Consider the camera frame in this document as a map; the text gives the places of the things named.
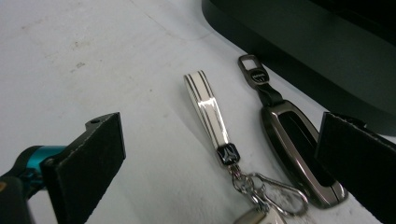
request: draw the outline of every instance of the black clamp jaw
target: black clamp jaw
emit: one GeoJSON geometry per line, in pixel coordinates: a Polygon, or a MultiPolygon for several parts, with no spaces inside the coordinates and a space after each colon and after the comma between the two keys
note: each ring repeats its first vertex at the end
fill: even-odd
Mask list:
{"type": "Polygon", "coordinates": [[[29,147],[0,176],[0,223],[31,224],[27,200],[49,193],[58,223],[84,223],[125,159],[120,113],[85,124],[67,147],[29,147]]]}
{"type": "Polygon", "coordinates": [[[249,86],[260,96],[263,132],[294,186],[319,208],[344,201],[347,191],[315,159],[318,131],[309,119],[270,86],[267,71],[254,55],[240,57],[238,65],[249,86]],[[247,61],[253,61],[256,67],[247,69],[247,61]]]}
{"type": "Polygon", "coordinates": [[[396,145],[363,121],[324,113],[316,159],[373,216],[396,223],[396,145]]]}

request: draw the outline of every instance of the black rubber pad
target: black rubber pad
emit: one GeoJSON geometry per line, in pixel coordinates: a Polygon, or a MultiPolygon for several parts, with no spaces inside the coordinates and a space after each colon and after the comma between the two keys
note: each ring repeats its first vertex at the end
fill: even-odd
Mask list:
{"type": "Polygon", "coordinates": [[[317,159],[378,220],[396,223],[396,145],[361,121],[325,113],[317,159]]]}
{"type": "Polygon", "coordinates": [[[59,223],[84,223],[125,159],[120,114],[93,119],[62,153],[40,163],[59,223]]]}

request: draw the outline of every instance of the keychain loop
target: keychain loop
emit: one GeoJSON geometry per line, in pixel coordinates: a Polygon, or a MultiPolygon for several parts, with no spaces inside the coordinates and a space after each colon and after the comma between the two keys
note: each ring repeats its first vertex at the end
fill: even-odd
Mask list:
{"type": "Polygon", "coordinates": [[[307,209],[307,199],[302,192],[259,173],[246,174],[241,171],[237,164],[240,160],[239,153],[235,145],[230,142],[219,106],[204,72],[199,71],[195,74],[186,75],[184,80],[198,116],[212,140],[220,164],[228,169],[232,176],[233,187],[248,197],[264,214],[268,214],[271,207],[284,216],[294,217],[304,214],[307,209]],[[262,182],[259,188],[255,187],[254,179],[259,179],[262,182]],[[266,184],[298,195],[302,203],[301,209],[296,212],[289,211],[283,208],[282,204],[274,202],[267,195],[266,184]]]}

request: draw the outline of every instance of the leather keychain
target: leather keychain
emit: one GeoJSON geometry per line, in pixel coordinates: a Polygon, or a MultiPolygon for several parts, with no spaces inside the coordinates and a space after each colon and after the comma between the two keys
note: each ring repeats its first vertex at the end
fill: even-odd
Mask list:
{"type": "Polygon", "coordinates": [[[254,208],[238,218],[235,223],[286,223],[281,215],[287,217],[301,216],[306,212],[307,199],[304,194],[290,186],[269,179],[259,173],[246,174],[237,164],[240,155],[225,129],[218,103],[207,82],[204,72],[184,76],[191,100],[207,134],[212,140],[221,166],[232,176],[234,188],[245,195],[254,208]],[[278,190],[276,197],[269,194],[269,189],[278,190]],[[290,204],[280,203],[288,197],[290,204]]]}
{"type": "Polygon", "coordinates": [[[319,208],[333,207],[347,198],[347,191],[318,163],[314,154],[318,131],[293,103],[269,84],[269,76],[254,55],[238,60],[248,85],[262,101],[262,127],[271,149],[294,186],[302,190],[309,201],[319,208]],[[244,63],[255,65],[247,69],[244,63]]]}

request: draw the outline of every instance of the metal clasp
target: metal clasp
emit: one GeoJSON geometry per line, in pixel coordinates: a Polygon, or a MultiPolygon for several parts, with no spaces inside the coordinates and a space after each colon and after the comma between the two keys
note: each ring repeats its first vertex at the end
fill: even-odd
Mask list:
{"type": "Polygon", "coordinates": [[[246,195],[263,213],[273,207],[283,216],[296,217],[308,209],[308,200],[301,191],[259,173],[241,173],[240,178],[233,175],[233,187],[246,195]]]}
{"type": "Polygon", "coordinates": [[[253,88],[257,89],[257,86],[266,84],[270,81],[270,77],[268,76],[267,71],[262,66],[260,61],[254,55],[244,55],[239,57],[238,59],[239,68],[241,68],[242,73],[244,74],[245,79],[247,80],[248,85],[253,88]],[[253,61],[256,67],[247,69],[244,65],[246,61],[253,61]]]}

